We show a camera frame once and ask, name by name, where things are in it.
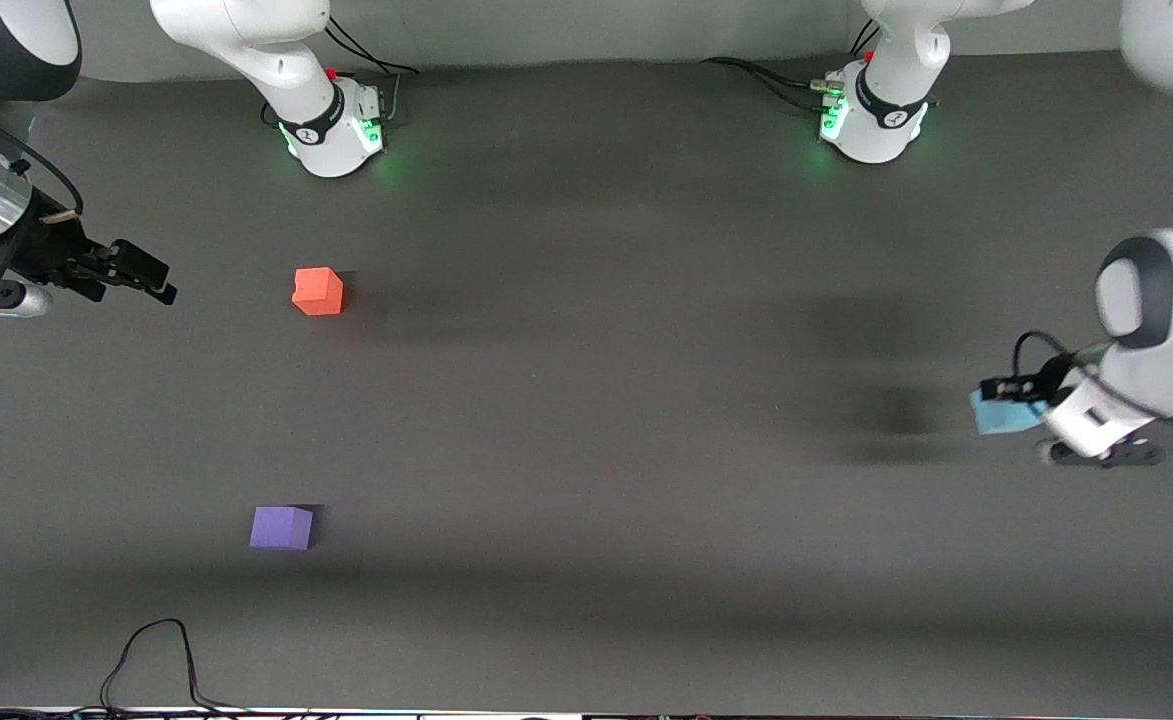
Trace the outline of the orange foam block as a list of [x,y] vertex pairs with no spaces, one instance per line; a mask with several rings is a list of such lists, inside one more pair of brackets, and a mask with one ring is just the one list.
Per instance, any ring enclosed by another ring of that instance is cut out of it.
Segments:
[[338,315],[344,307],[344,281],[330,266],[294,269],[292,304],[304,315]]

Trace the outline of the dark grey table mat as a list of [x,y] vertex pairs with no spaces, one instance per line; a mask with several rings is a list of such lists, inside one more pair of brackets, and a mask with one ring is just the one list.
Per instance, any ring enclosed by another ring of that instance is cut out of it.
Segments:
[[938,94],[859,167],[724,67],[426,72],[324,181],[246,82],[80,82],[30,141],[179,297],[0,320],[0,705],[179,618],[240,706],[1173,716],[1173,428],[1047,468],[967,406],[1099,337],[1173,100],[1110,54]]

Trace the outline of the purple foam block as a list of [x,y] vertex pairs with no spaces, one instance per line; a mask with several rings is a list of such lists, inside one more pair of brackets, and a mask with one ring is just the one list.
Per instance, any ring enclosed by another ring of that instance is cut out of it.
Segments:
[[303,507],[256,507],[249,529],[252,550],[304,552],[312,544],[316,512]]

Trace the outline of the light blue foam block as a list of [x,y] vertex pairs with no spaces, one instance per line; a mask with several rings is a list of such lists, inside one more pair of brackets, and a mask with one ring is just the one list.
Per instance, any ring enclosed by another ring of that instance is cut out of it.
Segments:
[[1001,436],[1021,433],[1042,424],[1040,415],[1046,402],[1021,402],[1006,398],[983,398],[979,389],[969,396],[976,433],[979,436]]

